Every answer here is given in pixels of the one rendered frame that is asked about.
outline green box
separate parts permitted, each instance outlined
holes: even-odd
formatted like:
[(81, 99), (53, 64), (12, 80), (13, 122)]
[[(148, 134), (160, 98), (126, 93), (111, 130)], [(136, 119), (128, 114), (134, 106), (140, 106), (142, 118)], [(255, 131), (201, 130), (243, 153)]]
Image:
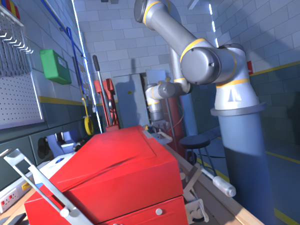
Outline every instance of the green box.
[(45, 78), (59, 83), (69, 85), (72, 83), (68, 63), (53, 49), (39, 51)]

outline drawer knob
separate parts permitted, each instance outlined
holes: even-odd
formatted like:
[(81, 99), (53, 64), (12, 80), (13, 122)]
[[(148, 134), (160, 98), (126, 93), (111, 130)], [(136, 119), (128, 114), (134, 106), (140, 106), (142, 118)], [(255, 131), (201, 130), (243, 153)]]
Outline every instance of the drawer knob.
[(162, 211), (161, 208), (158, 208), (158, 209), (156, 210), (156, 215), (160, 216), (161, 214), (163, 214), (163, 211)]

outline red toolbox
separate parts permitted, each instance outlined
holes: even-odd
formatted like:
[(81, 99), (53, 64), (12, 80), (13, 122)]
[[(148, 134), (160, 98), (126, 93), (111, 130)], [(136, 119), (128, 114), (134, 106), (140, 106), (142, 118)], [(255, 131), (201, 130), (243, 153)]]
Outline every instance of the red toolbox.
[[(93, 224), (188, 225), (178, 162), (147, 134), (134, 126), (94, 135), (50, 181)], [(25, 208), (30, 225), (69, 224), (38, 193)]]

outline stool leg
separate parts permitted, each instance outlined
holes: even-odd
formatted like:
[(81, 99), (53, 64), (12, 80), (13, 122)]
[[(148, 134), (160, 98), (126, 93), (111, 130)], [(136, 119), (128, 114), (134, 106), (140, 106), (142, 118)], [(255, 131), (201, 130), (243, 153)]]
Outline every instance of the stool leg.
[(201, 154), (201, 148), (199, 148), (199, 154), (200, 154), (200, 159), (201, 159), (201, 162), (202, 162), (202, 166), (204, 166), (204, 161), (203, 161), (202, 154)]
[(206, 154), (207, 154), (208, 160), (209, 160), (209, 162), (210, 162), (210, 164), (211, 164), (211, 167), (212, 167), (212, 170), (213, 170), (213, 172), (214, 172), (214, 175), (217, 176), (217, 172), (216, 172), (216, 170), (215, 170), (214, 164), (213, 164), (212, 159), (211, 159), (211, 157), (210, 157), (209, 151), (207, 150), (206, 147), (204, 147), (204, 149), (205, 149), (205, 151), (206, 151)]
[(194, 149), (191, 149), (192, 164), (195, 165)]

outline power outlet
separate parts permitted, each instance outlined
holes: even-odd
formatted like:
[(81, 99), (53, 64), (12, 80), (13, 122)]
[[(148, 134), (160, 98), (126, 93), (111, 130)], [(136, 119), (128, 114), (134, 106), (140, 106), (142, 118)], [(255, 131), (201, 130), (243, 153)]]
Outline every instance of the power outlet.
[(19, 194), (17, 189), (13, 189), (11, 192), (7, 193), (5, 196), (0, 198), (0, 213), (5, 212), (9, 207), (11, 207), (15, 202), (19, 200)]

